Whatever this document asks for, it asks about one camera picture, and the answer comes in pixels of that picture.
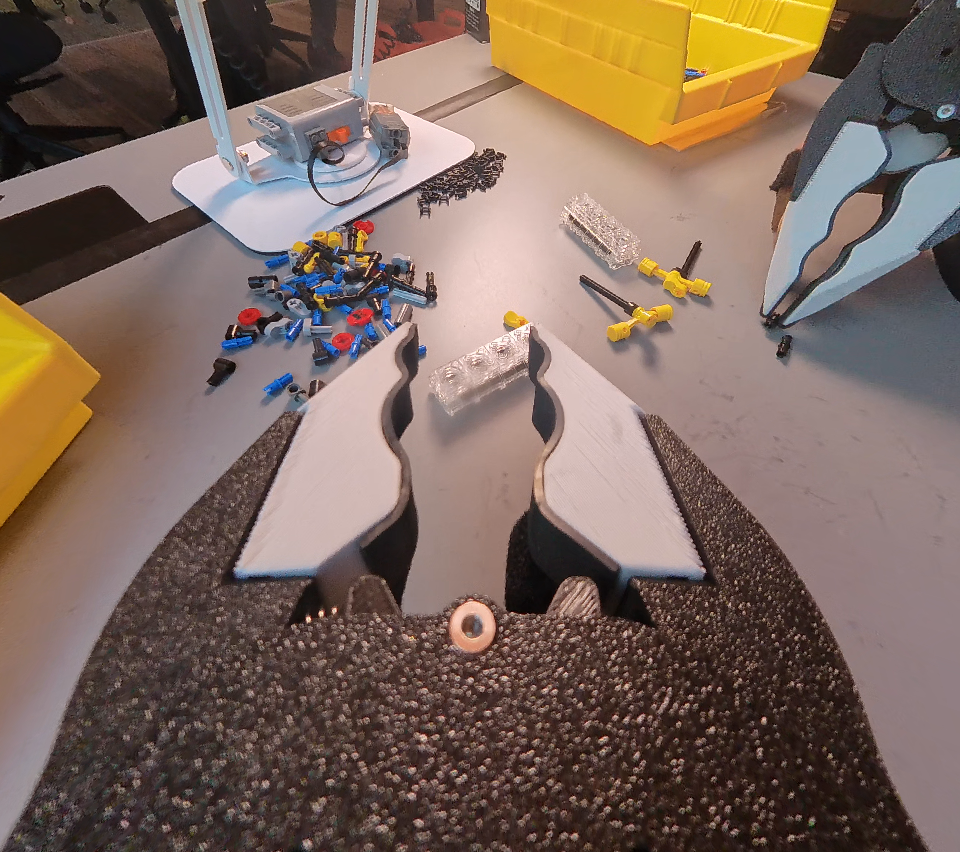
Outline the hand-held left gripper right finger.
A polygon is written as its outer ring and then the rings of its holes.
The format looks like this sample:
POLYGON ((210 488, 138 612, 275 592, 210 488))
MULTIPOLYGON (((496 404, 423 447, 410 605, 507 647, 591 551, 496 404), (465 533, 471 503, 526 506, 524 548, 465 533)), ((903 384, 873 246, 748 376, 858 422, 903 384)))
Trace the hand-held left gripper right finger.
POLYGON ((534 470, 529 541, 555 581, 702 581, 707 567, 646 414, 553 332, 532 328, 534 470))

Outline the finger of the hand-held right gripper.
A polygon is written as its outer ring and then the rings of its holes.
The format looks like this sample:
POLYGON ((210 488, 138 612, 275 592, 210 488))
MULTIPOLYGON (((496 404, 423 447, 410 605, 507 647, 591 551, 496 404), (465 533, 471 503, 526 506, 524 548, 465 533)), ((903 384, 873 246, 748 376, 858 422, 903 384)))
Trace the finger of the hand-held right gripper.
MULTIPOLYGON (((888 135, 877 126, 852 121, 843 126, 798 199, 786 208, 765 284, 761 309, 765 318, 780 308, 791 286, 802 275, 810 253, 829 236, 836 213, 846 199, 880 175, 891 156, 888 135)), ((830 279, 810 286, 779 314, 776 324, 790 328, 882 274, 881 269, 855 263, 854 256, 850 256, 830 279)))
POLYGON ((831 306, 958 232, 959 160, 931 162, 901 183, 890 215, 843 250, 778 320, 782 328, 831 306))

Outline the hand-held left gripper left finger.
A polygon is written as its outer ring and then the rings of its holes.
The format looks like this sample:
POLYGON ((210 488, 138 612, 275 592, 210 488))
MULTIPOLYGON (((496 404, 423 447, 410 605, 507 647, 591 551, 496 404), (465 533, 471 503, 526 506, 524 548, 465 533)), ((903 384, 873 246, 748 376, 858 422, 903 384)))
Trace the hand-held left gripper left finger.
POLYGON ((236 578, 407 579, 418 516, 401 437, 418 365, 418 327, 406 323, 306 403, 236 578))

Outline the yellow piston axle assembly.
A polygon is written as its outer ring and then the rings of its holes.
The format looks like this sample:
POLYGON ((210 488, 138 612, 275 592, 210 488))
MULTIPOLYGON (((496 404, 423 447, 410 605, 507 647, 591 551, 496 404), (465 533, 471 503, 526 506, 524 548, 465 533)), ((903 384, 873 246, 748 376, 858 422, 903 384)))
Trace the yellow piston axle assembly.
POLYGON ((666 270, 654 259, 642 258, 637 269, 644 276, 659 279, 663 289, 676 298, 684 298, 687 295, 707 297, 713 284, 707 280, 691 276, 693 267, 700 258, 701 251, 702 241, 697 240, 691 247, 683 264, 678 268, 666 270))
POLYGON ((606 335, 611 342, 619 342, 629 338, 636 327, 651 329, 660 323, 669 322, 673 318, 673 306, 662 305, 645 308, 622 298, 586 275, 581 275, 579 281, 585 287, 620 306, 629 315, 627 321, 607 327, 606 335))

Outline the clear toy brick block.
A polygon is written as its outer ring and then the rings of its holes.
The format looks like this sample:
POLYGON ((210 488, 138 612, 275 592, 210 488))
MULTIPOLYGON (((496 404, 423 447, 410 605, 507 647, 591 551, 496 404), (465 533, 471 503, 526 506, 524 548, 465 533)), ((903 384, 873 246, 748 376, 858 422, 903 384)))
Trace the clear toy brick block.
POLYGON ((526 377, 530 330, 530 324, 522 325, 438 367, 429 385, 443 410, 450 416, 456 415, 494 391, 526 377))
POLYGON ((559 223, 611 269, 633 265, 641 259, 640 239, 585 193, 566 202, 559 223))

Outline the pile of small toy pieces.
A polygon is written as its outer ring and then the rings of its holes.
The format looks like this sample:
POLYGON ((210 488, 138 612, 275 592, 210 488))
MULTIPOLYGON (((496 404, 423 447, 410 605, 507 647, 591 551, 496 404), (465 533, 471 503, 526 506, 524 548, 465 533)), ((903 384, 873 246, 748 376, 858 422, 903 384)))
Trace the pile of small toy pieces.
POLYGON ((227 326, 207 389, 232 378, 247 351, 270 346, 288 361, 301 356, 308 364, 263 385, 264 398, 305 402, 325 387, 321 374, 337 361, 353 363, 410 322, 415 307, 436 306, 434 272, 419 277, 410 256, 374 249, 374 230, 373 222, 356 221, 266 259, 247 278, 253 302, 227 326))

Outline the grey desk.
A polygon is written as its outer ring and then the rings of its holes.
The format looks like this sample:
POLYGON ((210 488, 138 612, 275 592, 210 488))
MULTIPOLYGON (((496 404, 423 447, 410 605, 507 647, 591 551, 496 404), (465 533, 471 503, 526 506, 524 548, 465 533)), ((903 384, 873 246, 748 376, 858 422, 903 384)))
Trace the grey desk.
MULTIPOLYGON (((504 549, 542 448, 522 380, 455 417, 438 365, 540 321, 667 423, 766 527, 819 603, 903 801, 931 849, 958 847, 958 303, 928 256, 793 329, 762 328, 769 183, 836 82, 810 74, 768 114, 682 153, 648 148, 490 65, 462 37, 385 62, 374 95, 507 155, 492 190, 421 218, 412 196, 373 216, 376 245, 438 281, 418 311, 413 385, 419 543, 404 607, 503 597, 504 549), (587 194, 670 270, 691 247, 707 297, 676 298, 639 262, 609 268, 560 224, 587 194), (636 327, 586 275, 673 318, 636 327)), ((270 346, 209 390, 227 324, 265 255, 213 224, 186 231, 173 173, 212 154, 205 121, 2 185, 2 215, 110 185, 147 220, 146 251, 27 309, 101 374, 93 416, 2 527, 2 840, 30 798, 114 605, 181 515, 275 420, 261 387, 300 373, 270 346), (160 225, 162 218, 173 223, 160 225)))

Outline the yellow plastic bin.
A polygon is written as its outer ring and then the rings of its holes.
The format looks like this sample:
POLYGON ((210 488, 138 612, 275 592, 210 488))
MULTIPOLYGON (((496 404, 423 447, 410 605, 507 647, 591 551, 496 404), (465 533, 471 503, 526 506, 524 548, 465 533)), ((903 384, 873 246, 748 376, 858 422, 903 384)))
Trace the yellow plastic bin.
POLYGON ((100 374, 66 341, 1 296, 1 522, 90 420, 100 374))
POLYGON ((682 150, 803 77, 837 0, 486 0, 494 66, 682 150))

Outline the grey toy motor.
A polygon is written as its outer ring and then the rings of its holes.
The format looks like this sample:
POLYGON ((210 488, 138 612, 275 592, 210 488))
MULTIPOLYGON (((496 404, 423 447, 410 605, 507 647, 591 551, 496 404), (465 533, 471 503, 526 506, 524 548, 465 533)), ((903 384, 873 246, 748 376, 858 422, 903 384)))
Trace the grey toy motor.
POLYGON ((394 106, 370 103, 367 127, 382 159, 395 162, 409 156, 411 131, 394 106))

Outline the grey battery box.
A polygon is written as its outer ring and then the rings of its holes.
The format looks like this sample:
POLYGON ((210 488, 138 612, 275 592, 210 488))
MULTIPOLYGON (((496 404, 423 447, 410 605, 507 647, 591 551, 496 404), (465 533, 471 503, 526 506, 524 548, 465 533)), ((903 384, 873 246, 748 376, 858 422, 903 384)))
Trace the grey battery box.
POLYGON ((259 101, 247 121, 262 148, 282 160, 307 162, 318 143, 348 145, 363 138, 364 107, 352 92, 304 86, 259 101))

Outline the black office chair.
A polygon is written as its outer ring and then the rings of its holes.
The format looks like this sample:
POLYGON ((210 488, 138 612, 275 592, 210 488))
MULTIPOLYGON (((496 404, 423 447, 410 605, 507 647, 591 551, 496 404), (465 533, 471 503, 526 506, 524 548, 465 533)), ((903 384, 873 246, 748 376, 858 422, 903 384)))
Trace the black office chair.
POLYGON ((1 15, 1 179, 22 174, 27 165, 35 169, 48 165, 47 157, 70 160, 84 152, 74 140, 130 135, 116 126, 63 126, 30 124, 12 107, 21 92, 38 90, 61 77, 51 73, 34 75, 53 66, 64 45, 54 30, 40 18, 22 13, 1 15))

